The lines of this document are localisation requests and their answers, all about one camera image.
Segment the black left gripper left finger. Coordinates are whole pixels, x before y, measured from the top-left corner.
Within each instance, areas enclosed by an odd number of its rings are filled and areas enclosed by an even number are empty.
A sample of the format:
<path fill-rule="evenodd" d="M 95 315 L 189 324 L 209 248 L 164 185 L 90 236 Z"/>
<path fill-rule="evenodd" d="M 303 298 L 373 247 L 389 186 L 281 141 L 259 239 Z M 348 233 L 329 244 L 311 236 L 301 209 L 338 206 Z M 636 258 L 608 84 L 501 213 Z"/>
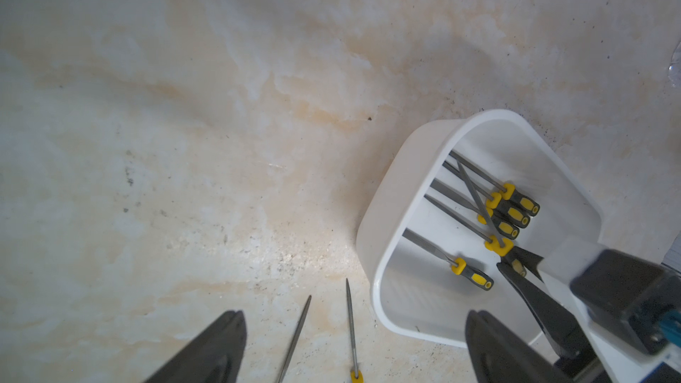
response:
<path fill-rule="evenodd" d="M 145 382 L 236 382 L 247 344 L 243 311 L 227 311 Z"/>

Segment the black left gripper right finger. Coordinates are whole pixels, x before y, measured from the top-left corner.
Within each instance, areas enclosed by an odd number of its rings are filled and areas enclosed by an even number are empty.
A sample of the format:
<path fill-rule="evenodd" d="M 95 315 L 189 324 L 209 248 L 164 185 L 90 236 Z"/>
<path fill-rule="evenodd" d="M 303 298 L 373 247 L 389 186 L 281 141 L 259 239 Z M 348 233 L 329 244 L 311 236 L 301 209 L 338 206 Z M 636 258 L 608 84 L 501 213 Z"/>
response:
<path fill-rule="evenodd" d="M 468 313 L 465 335 L 478 382 L 571 382 L 487 311 Z"/>

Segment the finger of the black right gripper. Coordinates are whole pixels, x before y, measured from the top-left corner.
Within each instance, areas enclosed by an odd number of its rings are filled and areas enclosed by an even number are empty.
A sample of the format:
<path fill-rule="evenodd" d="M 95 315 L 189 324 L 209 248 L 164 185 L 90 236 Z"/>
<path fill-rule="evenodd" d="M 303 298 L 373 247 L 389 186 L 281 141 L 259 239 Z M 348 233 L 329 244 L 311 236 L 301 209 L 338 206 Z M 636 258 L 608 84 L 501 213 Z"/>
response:
<path fill-rule="evenodd" d="M 530 271 L 542 280 L 537 269 L 542 260 L 542 256 L 514 246 L 500 259 L 497 267 L 526 303 L 554 352 L 562 358 L 577 358 L 590 349 L 591 344 L 576 318 L 526 277 Z"/>

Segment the file tool black handle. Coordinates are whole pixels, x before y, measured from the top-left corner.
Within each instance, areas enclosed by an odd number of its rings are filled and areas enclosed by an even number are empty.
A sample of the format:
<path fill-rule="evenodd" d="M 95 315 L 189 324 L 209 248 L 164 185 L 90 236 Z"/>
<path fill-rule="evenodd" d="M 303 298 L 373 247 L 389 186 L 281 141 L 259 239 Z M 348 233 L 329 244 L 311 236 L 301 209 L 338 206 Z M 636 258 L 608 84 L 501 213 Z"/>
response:
<path fill-rule="evenodd" d="M 364 383 L 365 382 L 364 376 L 363 376 L 363 374 L 360 370 L 359 363 L 358 363 L 358 351 L 356 350 L 355 320 L 354 320 L 351 289 L 350 289 L 350 284 L 349 284 L 348 279 L 346 279 L 346 300 L 347 300 L 347 308 L 348 308 L 348 316 L 349 316 L 350 347 L 351 347 L 352 362 L 353 362 L 352 369 L 351 369 L 351 372 L 350 372 L 351 382 L 352 383 Z"/>

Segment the white storage box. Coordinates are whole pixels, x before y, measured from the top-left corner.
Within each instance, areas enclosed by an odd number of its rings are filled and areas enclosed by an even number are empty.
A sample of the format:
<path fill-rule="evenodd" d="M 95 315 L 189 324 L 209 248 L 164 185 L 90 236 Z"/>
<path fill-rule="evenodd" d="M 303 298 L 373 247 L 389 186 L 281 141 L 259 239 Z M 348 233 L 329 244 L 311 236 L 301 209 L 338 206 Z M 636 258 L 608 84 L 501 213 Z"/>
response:
<path fill-rule="evenodd" d="M 464 197 L 470 192 L 455 176 L 455 151 L 501 184 L 511 182 L 535 200 L 539 212 L 522 229 L 517 244 L 548 256 L 569 238 L 596 243 L 603 214 L 596 201 L 530 124 L 517 113 L 489 110 L 466 119 L 429 122 L 406 139 L 376 191 L 358 228 L 358 257 L 370 282 L 371 303 L 380 323 L 400 335 L 464 347 L 466 316 L 486 310 L 525 342 L 540 328 L 521 296 L 498 271 L 498 256 L 483 239 L 425 199 L 429 195 L 487 235 L 473 210 L 438 193 L 438 179 Z M 403 237 L 405 229 L 463 257 L 495 284 L 484 291 L 455 275 L 447 262 Z"/>

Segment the clear plastic cup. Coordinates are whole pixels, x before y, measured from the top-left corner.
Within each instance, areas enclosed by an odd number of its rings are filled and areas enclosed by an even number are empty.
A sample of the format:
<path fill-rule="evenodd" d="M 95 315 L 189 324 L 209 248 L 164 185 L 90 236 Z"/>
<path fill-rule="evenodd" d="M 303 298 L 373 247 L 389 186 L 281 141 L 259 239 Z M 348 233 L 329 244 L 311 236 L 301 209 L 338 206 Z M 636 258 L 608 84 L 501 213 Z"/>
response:
<path fill-rule="evenodd" d="M 681 87 L 681 42 L 679 42 L 670 58 L 668 78 L 674 88 Z"/>

